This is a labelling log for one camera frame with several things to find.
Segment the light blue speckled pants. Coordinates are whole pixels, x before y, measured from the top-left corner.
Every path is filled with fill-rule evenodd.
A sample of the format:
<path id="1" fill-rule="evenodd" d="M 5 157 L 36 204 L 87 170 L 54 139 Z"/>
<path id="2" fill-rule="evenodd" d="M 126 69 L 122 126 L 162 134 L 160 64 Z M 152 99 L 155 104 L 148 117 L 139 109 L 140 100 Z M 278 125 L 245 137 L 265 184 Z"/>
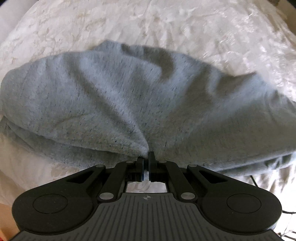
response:
<path id="1" fill-rule="evenodd" d="M 149 152 L 231 176 L 295 163 L 293 101 L 161 48 L 105 41 L 26 63 L 2 80 L 1 114 L 1 133 L 74 167 Z"/>

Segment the white embroidered bedspread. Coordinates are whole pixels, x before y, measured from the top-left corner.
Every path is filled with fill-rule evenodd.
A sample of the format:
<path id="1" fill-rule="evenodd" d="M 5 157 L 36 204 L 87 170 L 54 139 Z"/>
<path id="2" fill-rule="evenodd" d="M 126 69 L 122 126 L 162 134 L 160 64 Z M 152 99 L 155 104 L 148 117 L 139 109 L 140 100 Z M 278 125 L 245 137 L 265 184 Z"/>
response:
<path id="1" fill-rule="evenodd" d="M 1 43 L 1 76 L 105 40 L 178 51 L 295 99 L 295 35 L 267 1 L 38 1 Z"/>

